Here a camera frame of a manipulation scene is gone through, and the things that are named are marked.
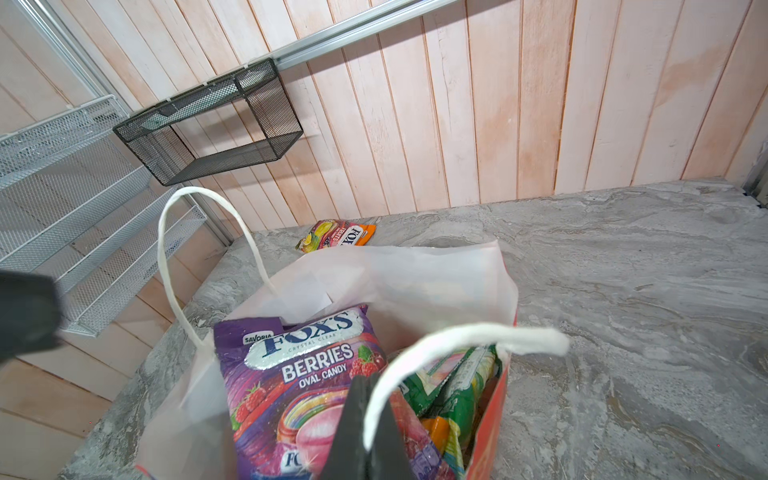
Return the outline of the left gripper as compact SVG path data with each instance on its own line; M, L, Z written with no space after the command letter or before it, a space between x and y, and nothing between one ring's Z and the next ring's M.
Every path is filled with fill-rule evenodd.
M1 271L1 362L61 346L62 301L52 277Z

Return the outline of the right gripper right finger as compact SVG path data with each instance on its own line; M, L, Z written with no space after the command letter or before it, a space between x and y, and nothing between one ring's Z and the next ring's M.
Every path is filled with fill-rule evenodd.
M390 407L382 411L373 442L374 480L414 480L410 461Z

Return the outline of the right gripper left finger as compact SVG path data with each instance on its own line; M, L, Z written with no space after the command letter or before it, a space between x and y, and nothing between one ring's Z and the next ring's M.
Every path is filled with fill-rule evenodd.
M322 480L364 480L368 478L368 453L363 446L363 422L375 386L375 375L356 376L333 438L328 458L319 474Z

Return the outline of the purple Fox's berries candy bag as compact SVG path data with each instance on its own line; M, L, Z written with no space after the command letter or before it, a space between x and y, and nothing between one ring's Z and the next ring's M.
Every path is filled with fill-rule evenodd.
M238 477L318 478L352 380L387 365L366 305L294 327L226 320L213 333Z

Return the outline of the red paper gift bag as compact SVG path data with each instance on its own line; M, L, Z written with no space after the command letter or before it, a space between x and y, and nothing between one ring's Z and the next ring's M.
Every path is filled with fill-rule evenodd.
M139 442L150 479L485 479L515 355L568 337L517 323L500 247L307 253L212 331Z

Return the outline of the orange Fox's fruits candy bag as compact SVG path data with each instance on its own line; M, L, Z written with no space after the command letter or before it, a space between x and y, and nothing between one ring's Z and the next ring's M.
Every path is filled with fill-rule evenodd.
M375 225L338 219L322 220L296 244L296 249L302 253L310 253L336 246L363 246L375 232Z

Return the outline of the green lime snack packet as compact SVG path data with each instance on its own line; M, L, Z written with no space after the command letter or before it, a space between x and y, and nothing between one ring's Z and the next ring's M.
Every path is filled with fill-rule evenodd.
M419 368L401 382L400 391L418 417L427 413L442 388L473 350L473 347L454 350Z

